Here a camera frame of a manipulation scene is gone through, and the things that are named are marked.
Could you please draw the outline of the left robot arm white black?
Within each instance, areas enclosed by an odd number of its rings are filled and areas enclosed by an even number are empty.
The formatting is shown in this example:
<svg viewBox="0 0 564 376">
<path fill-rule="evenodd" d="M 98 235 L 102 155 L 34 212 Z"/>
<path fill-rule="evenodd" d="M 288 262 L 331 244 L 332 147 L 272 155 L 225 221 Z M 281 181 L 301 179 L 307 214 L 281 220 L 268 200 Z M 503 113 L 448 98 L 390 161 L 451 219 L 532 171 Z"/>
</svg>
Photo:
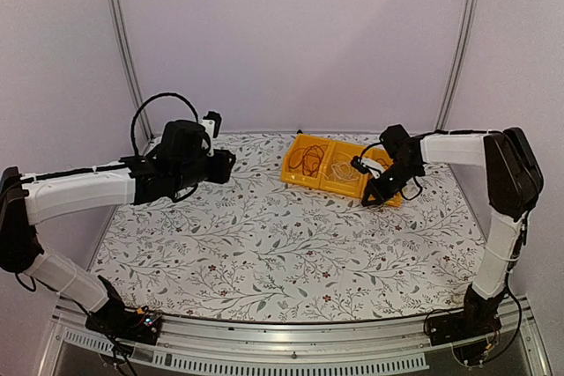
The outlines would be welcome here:
<svg viewBox="0 0 564 376">
<path fill-rule="evenodd" d="M 111 285 L 43 246 L 36 226 L 54 217 L 116 205 L 142 205 L 192 195 L 202 182 L 229 181 L 235 156 L 214 147 L 219 123 L 169 122 L 160 143 L 103 166 L 23 175 L 13 166 L 1 177 L 1 268 L 24 274 L 96 313 L 111 335 L 124 335 L 131 318 Z"/>
</svg>

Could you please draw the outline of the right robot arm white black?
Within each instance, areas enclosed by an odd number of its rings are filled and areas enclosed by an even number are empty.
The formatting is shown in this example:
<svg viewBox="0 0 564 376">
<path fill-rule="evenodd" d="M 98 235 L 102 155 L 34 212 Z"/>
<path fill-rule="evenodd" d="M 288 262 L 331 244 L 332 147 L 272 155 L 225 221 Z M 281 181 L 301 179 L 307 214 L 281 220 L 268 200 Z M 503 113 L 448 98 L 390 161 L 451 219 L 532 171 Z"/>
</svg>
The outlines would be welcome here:
<svg viewBox="0 0 564 376">
<path fill-rule="evenodd" d="M 492 213 L 485 252 L 467 296 L 487 301 L 502 294 L 508 273 L 526 243 L 530 214 L 544 186 L 544 177 L 523 131 L 513 127 L 503 131 L 435 131 L 411 136 L 396 124 L 381 133 L 378 145 L 392 161 L 389 168 L 371 165 L 363 155 L 351 162 L 360 173 L 372 175 L 360 200 L 365 207 L 381 206 L 391 200 L 409 181 L 424 176 L 427 165 L 484 169 Z"/>
</svg>

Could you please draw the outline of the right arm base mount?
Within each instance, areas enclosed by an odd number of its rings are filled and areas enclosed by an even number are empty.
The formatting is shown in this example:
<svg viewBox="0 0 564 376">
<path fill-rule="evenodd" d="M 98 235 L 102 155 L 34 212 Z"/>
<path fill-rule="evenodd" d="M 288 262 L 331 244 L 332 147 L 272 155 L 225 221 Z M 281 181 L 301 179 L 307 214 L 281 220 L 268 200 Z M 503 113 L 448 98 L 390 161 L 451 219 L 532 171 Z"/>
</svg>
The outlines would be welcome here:
<svg viewBox="0 0 564 376">
<path fill-rule="evenodd" d="M 494 346 L 493 341 L 486 340 L 486 335 L 496 338 L 501 329 L 497 313 L 505 293 L 502 289 L 496 296 L 484 299 L 470 285 L 464 294 L 463 310 L 441 315 L 430 313 L 424 321 L 424 333 L 433 346 L 465 341 L 453 349 L 455 359 L 466 366 L 481 365 Z"/>
</svg>

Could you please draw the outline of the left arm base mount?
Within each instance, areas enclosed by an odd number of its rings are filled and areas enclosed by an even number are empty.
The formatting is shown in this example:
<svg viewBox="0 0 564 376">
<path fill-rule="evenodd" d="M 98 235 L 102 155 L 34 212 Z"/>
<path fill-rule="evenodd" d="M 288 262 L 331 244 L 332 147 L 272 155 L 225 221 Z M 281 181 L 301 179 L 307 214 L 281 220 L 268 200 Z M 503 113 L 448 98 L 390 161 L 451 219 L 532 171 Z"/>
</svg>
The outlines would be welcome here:
<svg viewBox="0 0 564 376">
<path fill-rule="evenodd" d="M 162 328 L 162 312 L 149 306 L 128 308 L 117 290 L 102 276 L 108 301 L 97 312 L 90 312 L 85 327 L 89 330 L 135 343 L 156 345 Z"/>
</svg>

